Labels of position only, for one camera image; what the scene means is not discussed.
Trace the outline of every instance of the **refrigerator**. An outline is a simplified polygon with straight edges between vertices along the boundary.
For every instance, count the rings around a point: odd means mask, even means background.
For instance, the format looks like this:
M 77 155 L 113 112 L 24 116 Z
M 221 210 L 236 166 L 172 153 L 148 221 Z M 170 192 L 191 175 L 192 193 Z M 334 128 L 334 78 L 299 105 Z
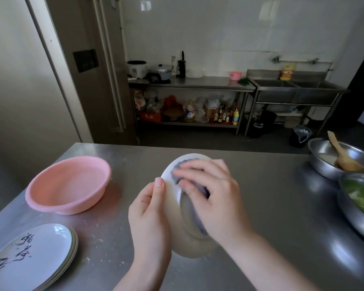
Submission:
M 53 23 L 93 141 L 138 145 L 119 0 L 30 1 L 35 22 L 40 23 L 41 38 L 50 52 L 51 33 L 41 23 L 45 18 Z M 49 17 L 40 12 L 37 4 L 42 1 Z M 57 67 L 57 76 L 64 77 L 59 71 Z

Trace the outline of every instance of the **hand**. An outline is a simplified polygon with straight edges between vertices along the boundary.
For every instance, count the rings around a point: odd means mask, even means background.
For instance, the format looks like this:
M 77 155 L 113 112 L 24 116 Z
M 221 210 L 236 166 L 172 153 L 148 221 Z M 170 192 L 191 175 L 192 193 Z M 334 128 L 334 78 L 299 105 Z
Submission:
M 180 167 L 173 174 L 184 178 L 179 186 L 188 194 L 205 229 L 218 244 L 226 249 L 254 234 L 239 185 L 223 160 L 192 160 L 181 163 Z M 206 186 L 209 199 L 191 181 Z
M 160 280 L 160 284 L 171 259 L 170 225 L 163 213 L 165 194 L 164 180 L 156 178 L 139 193 L 128 211 L 135 251 L 131 268 L 150 281 Z

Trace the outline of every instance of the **white plate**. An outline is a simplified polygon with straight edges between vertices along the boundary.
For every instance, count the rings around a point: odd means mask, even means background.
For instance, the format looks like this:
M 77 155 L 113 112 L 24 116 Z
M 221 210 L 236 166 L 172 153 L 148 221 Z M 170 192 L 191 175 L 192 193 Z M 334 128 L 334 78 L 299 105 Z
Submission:
M 39 286 L 34 291 L 42 291 L 42 290 L 50 287 L 50 285 L 52 285 L 56 280 L 59 279 L 60 276 L 62 276 L 62 274 L 68 269 L 69 265 L 73 262 L 73 259 L 76 256 L 77 249 L 78 249 L 78 236 L 72 228 L 69 227 L 69 230 L 70 230 L 70 232 L 72 234 L 72 238 L 73 238 L 73 243 L 72 243 L 72 248 L 70 250 L 70 253 L 66 257 L 66 259 L 63 262 L 63 264 L 61 265 L 61 267 L 51 276 L 51 278 L 49 278 L 46 282 L 43 283 L 43 285 Z
M 61 267 L 72 249 L 72 234 L 60 224 L 24 232 L 0 251 L 0 291 L 32 291 Z
M 210 159 L 202 154 L 186 154 L 171 162 L 162 174 L 166 184 L 164 210 L 171 226 L 172 249 L 179 255 L 191 258 L 204 256 L 218 246 L 210 236 L 200 232 L 194 216 L 187 208 L 188 202 L 185 202 L 187 195 L 182 193 L 181 188 L 171 177 L 171 172 L 178 163 L 195 158 Z

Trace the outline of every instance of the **left hand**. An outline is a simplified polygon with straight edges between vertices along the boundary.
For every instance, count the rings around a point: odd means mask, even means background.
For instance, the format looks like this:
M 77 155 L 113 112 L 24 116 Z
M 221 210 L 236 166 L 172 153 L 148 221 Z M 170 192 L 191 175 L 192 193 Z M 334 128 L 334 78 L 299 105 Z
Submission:
M 171 230 L 163 212 L 165 197 L 165 181 L 156 178 L 139 193 L 128 211 L 134 264 L 164 271 L 171 259 Z

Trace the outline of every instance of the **stainless steel bowl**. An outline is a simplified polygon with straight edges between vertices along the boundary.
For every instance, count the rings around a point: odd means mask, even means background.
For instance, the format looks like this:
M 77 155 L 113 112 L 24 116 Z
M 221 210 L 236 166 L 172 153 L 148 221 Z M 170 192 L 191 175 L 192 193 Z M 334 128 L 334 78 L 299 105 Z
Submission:
M 337 152 L 331 146 L 330 142 L 322 138 L 315 138 L 311 139 L 307 145 L 311 152 L 310 163 L 314 169 L 325 178 L 328 178 L 332 181 L 338 181 L 344 171 L 333 165 L 330 165 L 319 157 L 319 153 L 325 153 L 330 156 L 337 157 Z M 364 151 L 343 142 L 340 142 L 340 145 L 348 152 L 349 156 L 364 166 Z
M 352 226 L 364 236 L 364 213 L 349 197 L 349 188 L 345 185 L 345 180 L 355 180 L 361 184 L 364 184 L 364 173 L 345 172 L 340 177 L 340 192 L 337 195 L 339 206 L 344 213 L 345 217 L 349 220 Z

